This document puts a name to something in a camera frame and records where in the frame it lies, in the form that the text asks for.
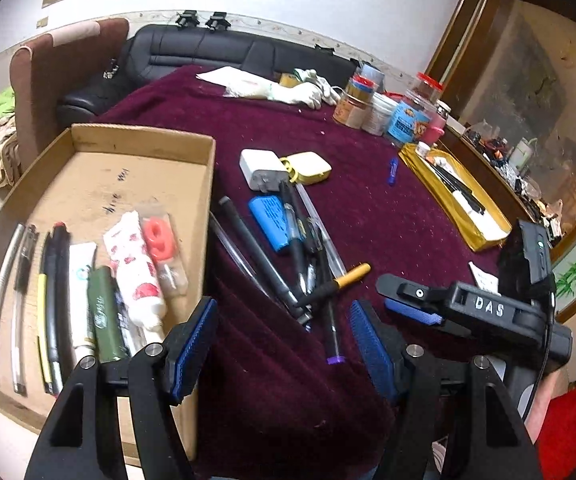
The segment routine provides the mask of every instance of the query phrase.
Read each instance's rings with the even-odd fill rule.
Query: brown armchair
[[[18,152],[23,170],[60,133],[57,100],[103,72],[128,36],[124,18],[57,28],[27,41],[10,62]]]

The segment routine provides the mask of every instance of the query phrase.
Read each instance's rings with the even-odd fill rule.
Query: white tube
[[[165,301],[143,239],[139,214],[124,213],[119,223],[104,234],[104,244],[115,266],[117,286],[130,320],[143,329],[147,344],[161,343]]]
[[[75,351],[75,363],[87,355],[95,355],[97,348],[93,317],[88,308],[88,274],[92,269],[96,249],[97,244],[94,242],[70,246],[70,337]]]

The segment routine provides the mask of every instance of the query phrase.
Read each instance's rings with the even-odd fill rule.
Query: das logo
[[[485,306],[485,311],[490,314],[496,314],[498,317],[503,317],[503,305],[501,303],[496,303],[492,300],[484,300],[481,296],[476,297],[474,302],[474,307],[477,310],[483,309]]]

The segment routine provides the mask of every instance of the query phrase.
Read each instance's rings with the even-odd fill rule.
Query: red fabric
[[[309,195],[345,266],[369,262],[373,270],[340,296],[337,316],[348,362],[330,366],[319,324],[312,334],[305,332],[241,276],[222,247],[215,248],[206,292],[219,303],[219,329],[200,378],[194,467],[242,480],[356,478],[378,461],[392,415],[354,344],[346,318],[351,301],[371,300],[382,319],[437,355],[467,358],[473,352],[463,343],[386,314],[374,283],[385,272],[427,285],[472,283],[468,262],[496,272],[498,251],[473,254],[405,164],[399,164],[396,184],[388,186],[396,150],[383,138],[336,124],[332,107],[314,111],[223,98],[223,87],[195,78],[201,72],[207,70],[183,67],[131,94],[101,120],[214,137],[213,204],[228,194],[259,240],[262,234],[247,209],[253,193],[239,170],[241,150],[273,150],[278,156],[317,152],[333,171],[325,182],[308,187]],[[218,206],[213,210],[219,216]],[[237,241],[228,222],[222,223]],[[290,257],[274,261],[295,283]]]
[[[553,399],[536,441],[544,480],[563,480],[576,468],[576,388]]]

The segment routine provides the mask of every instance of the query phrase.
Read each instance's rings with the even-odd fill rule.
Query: white power adapter
[[[279,183],[289,179],[279,157],[268,150],[242,150],[239,168],[252,191],[279,191]]]

